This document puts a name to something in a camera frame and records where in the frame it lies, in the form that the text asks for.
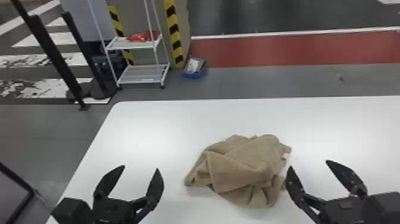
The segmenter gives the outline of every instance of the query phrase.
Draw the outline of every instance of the black pole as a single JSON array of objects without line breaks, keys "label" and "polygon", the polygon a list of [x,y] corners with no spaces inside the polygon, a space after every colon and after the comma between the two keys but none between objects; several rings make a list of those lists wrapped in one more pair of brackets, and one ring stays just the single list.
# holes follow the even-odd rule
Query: black pole
[{"label": "black pole", "polygon": [[14,4],[21,17],[24,19],[25,23],[27,24],[28,28],[33,33],[37,41],[40,43],[41,47],[53,63],[54,67],[57,69],[62,79],[64,79],[65,84],[67,84],[74,98],[80,104],[80,110],[87,110],[89,108],[89,105],[85,104],[82,98],[88,95],[88,93],[90,92],[90,87],[85,87],[85,89],[83,89],[78,84],[74,75],[72,74],[72,71],[61,56],[60,51],[55,46],[53,40],[50,38],[50,35],[47,32],[42,21],[40,20],[40,17],[38,15],[29,16],[19,0],[11,0],[11,2],[12,4]]},{"label": "black pole", "polygon": [[93,90],[90,92],[91,96],[95,99],[106,99],[108,97],[111,97],[115,93],[116,87],[107,88],[104,80],[102,79],[102,77],[99,74],[98,69],[96,68],[95,63],[93,62],[93,58],[88,51],[87,45],[85,45],[85,43],[83,42],[83,39],[75,25],[75,22],[74,22],[74,19],[73,19],[71,13],[66,11],[66,12],[61,13],[61,15],[62,15],[62,18],[64,19],[64,21],[67,23],[67,26],[69,27],[72,35],[74,36],[76,43],[78,44],[78,46],[80,48],[80,51],[82,52],[83,56],[85,57],[87,64],[88,64],[90,70],[92,71],[93,76],[100,87],[100,90],[95,90],[95,87],[93,87]]},{"label": "black pole", "polygon": [[7,166],[3,165],[2,163],[0,163],[0,172],[3,173],[8,178],[10,178],[15,183],[17,183],[18,185],[20,185],[22,188],[24,188],[28,192],[28,194],[24,197],[22,202],[18,205],[17,209],[8,218],[6,224],[11,224],[17,220],[18,216],[26,208],[29,201],[35,195],[35,192],[34,192],[33,188],[27,182],[25,182],[21,177],[19,177],[16,173],[14,173],[12,170],[10,170]]}]

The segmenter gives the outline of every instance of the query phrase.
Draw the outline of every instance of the gray floor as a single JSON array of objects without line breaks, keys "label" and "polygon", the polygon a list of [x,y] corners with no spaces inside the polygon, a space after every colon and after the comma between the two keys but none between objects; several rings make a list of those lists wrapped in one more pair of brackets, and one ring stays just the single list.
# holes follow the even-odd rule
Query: gray floor
[{"label": "gray floor", "polygon": [[[209,69],[199,80],[172,71],[166,88],[125,86],[109,105],[0,105],[0,160],[54,206],[111,107],[119,101],[400,94],[400,64]],[[35,200],[18,223],[45,223]]]}]

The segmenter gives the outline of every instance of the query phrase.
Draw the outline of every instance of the beige towel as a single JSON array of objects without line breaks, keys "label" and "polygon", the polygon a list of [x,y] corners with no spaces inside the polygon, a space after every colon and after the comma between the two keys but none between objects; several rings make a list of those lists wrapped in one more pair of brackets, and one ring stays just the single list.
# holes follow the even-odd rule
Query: beige towel
[{"label": "beige towel", "polygon": [[270,207],[284,189],[279,176],[290,147],[274,135],[233,135],[207,147],[185,178],[186,186],[208,186],[242,207]]}]

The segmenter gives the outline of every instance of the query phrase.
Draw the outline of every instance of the blue container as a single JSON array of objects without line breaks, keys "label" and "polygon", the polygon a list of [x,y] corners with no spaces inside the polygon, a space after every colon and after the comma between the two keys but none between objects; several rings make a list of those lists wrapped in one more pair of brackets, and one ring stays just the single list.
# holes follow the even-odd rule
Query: blue container
[{"label": "blue container", "polygon": [[199,79],[205,74],[205,70],[207,69],[207,62],[208,61],[204,62],[203,67],[200,69],[199,72],[192,73],[184,70],[182,75],[190,79]]}]

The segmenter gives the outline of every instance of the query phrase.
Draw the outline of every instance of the yellow and black striped pillar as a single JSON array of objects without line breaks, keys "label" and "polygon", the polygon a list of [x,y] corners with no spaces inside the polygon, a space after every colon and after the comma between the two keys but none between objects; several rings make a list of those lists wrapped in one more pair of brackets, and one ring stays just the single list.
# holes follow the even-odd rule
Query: yellow and black striped pillar
[{"label": "yellow and black striped pillar", "polygon": [[178,17],[176,16],[175,1],[164,0],[164,9],[167,15],[167,26],[171,34],[171,44],[175,66],[177,69],[182,69],[185,66],[183,57],[182,43],[179,33]]},{"label": "yellow and black striped pillar", "polygon": [[[117,8],[114,5],[109,5],[108,11],[110,12],[111,20],[117,35],[119,37],[124,37],[124,29],[122,28],[122,23],[118,16]],[[123,52],[124,58],[129,62],[129,64],[134,65],[132,53],[129,50],[124,50]]]}]

